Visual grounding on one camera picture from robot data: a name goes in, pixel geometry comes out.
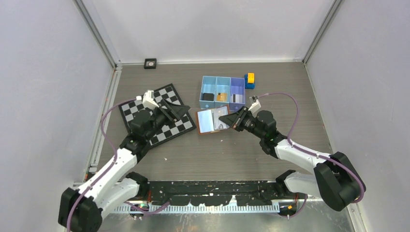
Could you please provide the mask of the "brown leather card holder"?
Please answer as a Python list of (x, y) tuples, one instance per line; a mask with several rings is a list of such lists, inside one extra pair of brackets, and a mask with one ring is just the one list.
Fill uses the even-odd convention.
[(229, 126), (222, 122), (219, 117), (226, 116), (229, 113), (230, 111), (228, 105), (198, 111), (196, 113), (198, 133), (208, 134), (228, 129)]

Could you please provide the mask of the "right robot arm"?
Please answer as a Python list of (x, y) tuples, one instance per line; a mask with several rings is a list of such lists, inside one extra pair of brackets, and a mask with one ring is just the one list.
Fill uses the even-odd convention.
[(265, 154), (289, 161), (309, 172), (302, 174), (288, 170), (278, 176), (278, 196), (286, 199), (294, 193), (303, 193), (319, 197), (338, 212), (363, 199), (366, 186), (344, 153), (323, 153), (299, 145), (277, 130), (271, 112), (262, 110), (254, 116), (247, 107), (242, 107), (219, 119), (235, 131), (248, 131), (259, 138)]

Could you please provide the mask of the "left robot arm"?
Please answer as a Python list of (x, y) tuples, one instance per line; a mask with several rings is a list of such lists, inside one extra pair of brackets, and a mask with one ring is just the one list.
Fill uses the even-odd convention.
[(179, 121), (190, 107), (166, 100), (149, 101), (146, 106), (136, 112), (129, 134), (102, 169), (78, 188), (68, 187), (62, 193), (58, 223), (67, 231), (96, 232), (115, 208), (133, 197), (148, 196), (148, 179), (130, 169), (151, 149), (151, 138), (163, 126)]

